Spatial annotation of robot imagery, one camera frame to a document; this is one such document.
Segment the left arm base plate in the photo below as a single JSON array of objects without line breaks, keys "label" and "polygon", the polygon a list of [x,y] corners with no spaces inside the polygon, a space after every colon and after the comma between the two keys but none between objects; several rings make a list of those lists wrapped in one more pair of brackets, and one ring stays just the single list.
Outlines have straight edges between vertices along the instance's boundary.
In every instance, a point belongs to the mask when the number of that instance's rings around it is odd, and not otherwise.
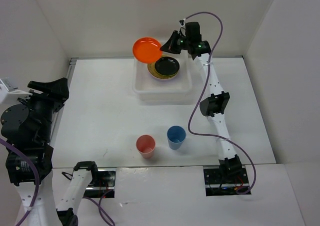
[{"label": "left arm base plate", "polygon": [[84,196],[92,199],[114,198],[116,184],[115,168],[98,168],[97,178],[85,190]]}]

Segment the pink cup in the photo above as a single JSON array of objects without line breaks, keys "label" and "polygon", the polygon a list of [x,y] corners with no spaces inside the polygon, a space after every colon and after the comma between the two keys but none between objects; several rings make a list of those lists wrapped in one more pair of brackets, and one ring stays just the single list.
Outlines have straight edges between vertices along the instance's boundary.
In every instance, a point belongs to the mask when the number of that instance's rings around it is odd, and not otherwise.
[{"label": "pink cup", "polygon": [[156,142],[150,135],[141,135],[136,141],[136,149],[144,159],[153,157],[156,148]]}]

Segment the round bamboo mat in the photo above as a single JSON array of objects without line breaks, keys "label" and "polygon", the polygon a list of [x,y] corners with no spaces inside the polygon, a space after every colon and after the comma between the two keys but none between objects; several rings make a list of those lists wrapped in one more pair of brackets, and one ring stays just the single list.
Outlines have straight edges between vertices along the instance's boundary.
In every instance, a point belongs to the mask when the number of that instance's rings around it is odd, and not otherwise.
[{"label": "round bamboo mat", "polygon": [[147,69],[148,69],[148,72],[149,73],[152,73],[152,74],[159,74],[157,71],[156,71],[156,68],[155,68],[155,63],[150,63],[147,65]]}]

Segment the purple plate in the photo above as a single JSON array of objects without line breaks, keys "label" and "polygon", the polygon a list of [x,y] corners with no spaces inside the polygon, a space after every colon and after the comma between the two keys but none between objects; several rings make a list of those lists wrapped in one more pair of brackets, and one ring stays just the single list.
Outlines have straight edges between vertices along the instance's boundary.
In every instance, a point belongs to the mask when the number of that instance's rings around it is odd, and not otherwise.
[{"label": "purple plate", "polygon": [[159,74],[152,74],[152,73],[150,73],[150,76],[153,77],[155,80],[169,81],[169,80],[172,80],[172,79],[176,78],[178,75],[176,75],[176,76],[173,77],[173,78],[163,78],[163,77],[161,77]]}]

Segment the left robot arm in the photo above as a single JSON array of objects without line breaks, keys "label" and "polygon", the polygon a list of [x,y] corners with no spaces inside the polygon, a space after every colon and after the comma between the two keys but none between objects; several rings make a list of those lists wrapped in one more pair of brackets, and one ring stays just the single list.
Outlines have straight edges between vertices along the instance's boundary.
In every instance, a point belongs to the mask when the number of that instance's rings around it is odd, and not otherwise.
[{"label": "left robot arm", "polygon": [[69,98],[68,80],[28,83],[19,90],[8,78],[1,79],[2,113],[0,140],[7,148],[5,166],[25,211],[22,218],[30,226],[76,226],[77,212],[88,186],[99,182],[95,162],[78,162],[61,201],[53,196],[53,147],[50,145],[53,116]]}]

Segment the green plate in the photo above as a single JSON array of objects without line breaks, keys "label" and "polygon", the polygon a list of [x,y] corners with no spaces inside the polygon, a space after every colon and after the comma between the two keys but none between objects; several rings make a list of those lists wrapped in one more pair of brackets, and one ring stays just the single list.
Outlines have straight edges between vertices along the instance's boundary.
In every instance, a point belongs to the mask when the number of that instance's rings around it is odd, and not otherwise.
[{"label": "green plate", "polygon": [[163,74],[160,74],[161,77],[163,78],[173,78],[175,77],[176,75],[178,75],[179,73],[179,70],[177,72],[175,72],[174,74],[171,74],[171,75],[163,75]]}]

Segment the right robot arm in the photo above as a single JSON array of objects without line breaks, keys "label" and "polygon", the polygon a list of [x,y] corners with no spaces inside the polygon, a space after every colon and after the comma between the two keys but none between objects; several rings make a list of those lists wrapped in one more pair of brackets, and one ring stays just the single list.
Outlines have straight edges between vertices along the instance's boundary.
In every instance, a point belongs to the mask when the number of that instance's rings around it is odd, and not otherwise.
[{"label": "right robot arm", "polygon": [[209,43],[202,40],[200,24],[180,20],[181,30],[175,30],[169,40],[160,48],[166,53],[180,54],[186,50],[192,57],[204,78],[204,88],[197,101],[195,109],[215,126],[217,134],[217,150],[219,161],[220,184],[229,183],[237,177],[242,169],[242,164],[234,145],[231,143],[230,134],[225,121],[225,108],[229,102],[230,94],[221,86],[212,60],[212,51]]}]

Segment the black plate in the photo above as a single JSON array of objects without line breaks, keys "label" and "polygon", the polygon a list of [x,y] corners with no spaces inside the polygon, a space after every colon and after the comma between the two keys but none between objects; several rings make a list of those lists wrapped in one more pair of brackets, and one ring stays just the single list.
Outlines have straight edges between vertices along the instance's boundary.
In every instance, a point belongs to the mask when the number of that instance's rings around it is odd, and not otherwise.
[{"label": "black plate", "polygon": [[163,76],[175,75],[180,69],[179,62],[169,56],[161,57],[155,62],[154,66],[157,73]]}]

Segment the beige plate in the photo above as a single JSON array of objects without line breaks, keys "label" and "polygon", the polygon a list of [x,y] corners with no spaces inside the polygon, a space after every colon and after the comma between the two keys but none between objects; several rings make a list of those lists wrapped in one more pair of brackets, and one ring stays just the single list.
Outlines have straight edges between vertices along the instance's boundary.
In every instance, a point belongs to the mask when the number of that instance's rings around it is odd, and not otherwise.
[{"label": "beige plate", "polygon": [[175,61],[153,62],[147,65],[149,74],[158,80],[170,80],[177,76],[180,64]]}]

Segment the blue cup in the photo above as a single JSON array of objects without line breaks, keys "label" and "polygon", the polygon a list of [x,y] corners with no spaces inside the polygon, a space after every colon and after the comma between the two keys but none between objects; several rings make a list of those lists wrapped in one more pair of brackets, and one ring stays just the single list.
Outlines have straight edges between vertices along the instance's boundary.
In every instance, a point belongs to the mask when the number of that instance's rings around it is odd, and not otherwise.
[{"label": "blue cup", "polygon": [[171,126],[166,133],[168,145],[172,150],[177,150],[181,147],[186,139],[186,132],[181,126]]}]

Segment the orange plate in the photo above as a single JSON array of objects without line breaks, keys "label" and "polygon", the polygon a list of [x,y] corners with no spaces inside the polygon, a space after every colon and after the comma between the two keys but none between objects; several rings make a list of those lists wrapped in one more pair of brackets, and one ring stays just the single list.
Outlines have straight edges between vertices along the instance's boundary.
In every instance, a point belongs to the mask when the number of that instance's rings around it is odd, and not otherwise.
[{"label": "orange plate", "polygon": [[142,63],[149,64],[156,62],[163,54],[160,50],[161,46],[160,42],[154,38],[140,38],[133,44],[133,56],[137,61]]}]

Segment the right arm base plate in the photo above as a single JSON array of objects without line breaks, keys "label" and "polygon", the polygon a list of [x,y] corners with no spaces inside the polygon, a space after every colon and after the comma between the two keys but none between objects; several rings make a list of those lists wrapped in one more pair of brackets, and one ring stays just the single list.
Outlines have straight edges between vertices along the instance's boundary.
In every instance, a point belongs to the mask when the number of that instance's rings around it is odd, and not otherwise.
[{"label": "right arm base plate", "polygon": [[230,177],[223,176],[219,168],[204,168],[203,175],[207,197],[239,195],[250,186],[245,168],[236,176]]}]

